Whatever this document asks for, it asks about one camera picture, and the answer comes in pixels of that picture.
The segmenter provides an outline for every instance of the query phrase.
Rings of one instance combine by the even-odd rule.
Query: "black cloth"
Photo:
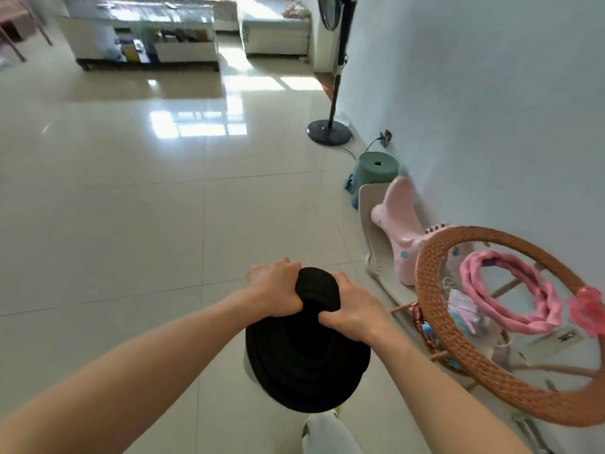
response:
[[[328,411],[357,388],[370,348],[319,323],[318,313],[340,309],[331,274],[301,269],[296,292],[301,312],[267,317],[246,328],[248,359],[261,387],[278,403],[303,413]]]

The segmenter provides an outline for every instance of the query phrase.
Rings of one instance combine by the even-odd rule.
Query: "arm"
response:
[[[320,323],[376,352],[434,454],[530,454],[513,431],[395,328],[379,300],[345,274],[334,277],[341,309],[320,313]]]
[[[125,451],[241,330],[303,308],[300,267],[255,266],[246,289],[96,359],[0,422],[0,452]]]

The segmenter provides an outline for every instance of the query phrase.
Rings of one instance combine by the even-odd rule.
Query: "white pants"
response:
[[[363,454],[349,429],[331,413],[312,414],[302,437],[304,454]]]

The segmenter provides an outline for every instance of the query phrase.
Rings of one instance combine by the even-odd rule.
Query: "pink toy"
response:
[[[569,319],[584,329],[590,338],[605,335],[605,306],[602,293],[593,287],[578,290],[577,298],[568,297]]]
[[[424,229],[414,212],[414,190],[405,177],[389,185],[382,204],[372,209],[372,221],[381,228],[393,247],[395,271],[399,281],[408,287],[416,284],[416,261],[425,242],[450,225],[441,223]],[[464,258],[474,250],[472,243],[454,247],[448,256],[448,268],[457,273]]]
[[[482,266],[501,267],[524,282],[533,295],[535,313],[516,314],[492,298],[479,274]],[[537,335],[548,334],[561,325],[563,306],[555,287],[536,268],[525,264],[515,255],[495,250],[473,252],[462,263],[460,274],[465,294],[482,313],[498,322],[505,330]]]

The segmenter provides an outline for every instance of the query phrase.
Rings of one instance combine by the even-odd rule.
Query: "white floor tile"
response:
[[[0,188],[0,315],[201,284],[202,183]]]
[[[361,228],[359,212],[351,205],[351,195],[344,190],[344,182],[352,170],[334,170],[324,173],[326,199],[338,229],[341,232],[347,252],[352,261],[366,258],[368,247]]]
[[[30,61],[11,57],[0,74],[0,413],[217,302],[253,264],[344,271],[392,307],[363,268],[343,190],[354,161],[306,135],[330,108],[317,86],[297,88],[314,83],[308,64],[248,60],[224,37],[221,74],[84,73],[51,34],[55,47],[36,36],[20,45]],[[199,453],[301,452],[306,415],[248,379],[244,344],[242,333],[129,452],[192,453],[196,438]],[[428,452],[375,356],[341,414],[366,452]]]
[[[211,305],[245,281],[202,287]],[[200,376],[198,453],[299,453],[306,414],[286,409],[246,375],[245,333],[237,335]]]
[[[117,345],[200,308],[201,288],[0,317],[0,415]],[[195,451],[197,381],[129,453]]]
[[[286,256],[304,266],[349,262],[323,204],[326,186],[321,172],[208,182],[204,283],[243,278],[259,261]]]

